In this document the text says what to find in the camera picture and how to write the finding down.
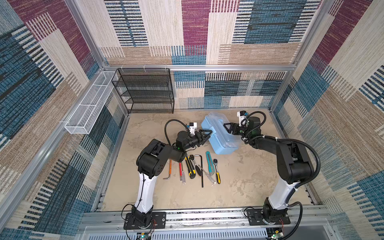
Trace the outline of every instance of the transparent toolbox lid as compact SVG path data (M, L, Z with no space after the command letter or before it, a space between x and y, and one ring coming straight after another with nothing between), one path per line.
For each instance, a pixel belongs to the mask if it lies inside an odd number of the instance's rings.
M209 126L214 127L217 138L223 147L238 147L242 143L240 136L232 135L224 128L223 124L230 122L224 114L210 112L205 116L205 119Z

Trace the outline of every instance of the yellow and black utility knife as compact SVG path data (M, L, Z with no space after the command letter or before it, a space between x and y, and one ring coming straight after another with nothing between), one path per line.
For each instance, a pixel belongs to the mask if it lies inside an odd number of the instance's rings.
M187 164L189 177L191 179L194 179L196 177L195 168L193 167L193 164L192 164L192 162L191 162L191 160L189 159L188 156L185 157L185 162Z

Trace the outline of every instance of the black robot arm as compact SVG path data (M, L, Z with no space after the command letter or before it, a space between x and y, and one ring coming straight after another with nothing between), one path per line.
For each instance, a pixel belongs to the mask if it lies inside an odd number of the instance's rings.
M190 136L186 131L177 134L176 144L170 146L159 140L152 139L138 156L136 165L138 171L144 173L149 179L158 176L168 159L182 162L187 156L186 150L191 147L200 147L206 143L212 134L211 130L195 131L195 135Z
M263 122L260 122L260 118L251 116L255 113L263 114ZM246 114L245 111L240 112L240 115L243 116L244 114ZM262 135L260 127L265 122L263 112L253 112L247 116L240 121L240 124L226 123L224 128L228 133L240 135L245 144L276 155L278 173L288 184L302 182L314 174L311 160L304 145L291 141L278 141L275 137Z

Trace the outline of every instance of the beige stone floor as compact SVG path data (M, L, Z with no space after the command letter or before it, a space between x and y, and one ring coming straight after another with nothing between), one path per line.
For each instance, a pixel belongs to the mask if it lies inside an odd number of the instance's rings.
M238 110L216 111L223 113L231 122L237 122ZM268 110L262 109L267 120L262 126L262 134L278 136L277 130L269 116ZM164 135L164 125L170 119L179 119L185 124L197 122L198 129L201 122L211 111L175 111L174 114L132 114L129 120L120 153L118 155L106 196L103 211L121 210L127 203L134 203L139 188L139 173L136 159L142 149L155 138L167 142ZM181 124L171 122L167 133L170 142L175 142L176 135L183 130ZM275 188L277 183L276 156L249 145L242 144L238 150L229 155L216 155L209 142L189 151L188 154L203 156L203 168L208 169L205 152L211 153L212 159L218 160L218 170L221 184L212 185L204 176L204 188L201 187L201 177L194 179L186 176L186 184L182 185L179 177L179 164L172 162L171 179L168 177L169 162L157 179L154 192L154 209L187 209L206 207L242 207L261 206ZM310 204L304 187L299 188L291 202L301 201Z

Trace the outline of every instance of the black wire mesh shelf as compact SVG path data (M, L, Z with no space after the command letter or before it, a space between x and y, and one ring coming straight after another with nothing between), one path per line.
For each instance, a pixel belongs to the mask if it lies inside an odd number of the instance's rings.
M168 68L119 68L112 81L129 113L173 113Z

